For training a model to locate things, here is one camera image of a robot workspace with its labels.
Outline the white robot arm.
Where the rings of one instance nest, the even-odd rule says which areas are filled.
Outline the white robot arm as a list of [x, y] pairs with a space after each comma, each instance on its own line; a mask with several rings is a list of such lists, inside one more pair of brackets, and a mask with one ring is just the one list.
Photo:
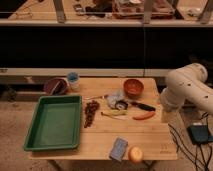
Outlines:
[[213, 116], [213, 88], [205, 84], [207, 78], [207, 69], [199, 63], [170, 71], [165, 77], [166, 87], [160, 94], [163, 109], [166, 112], [178, 110], [188, 100]]

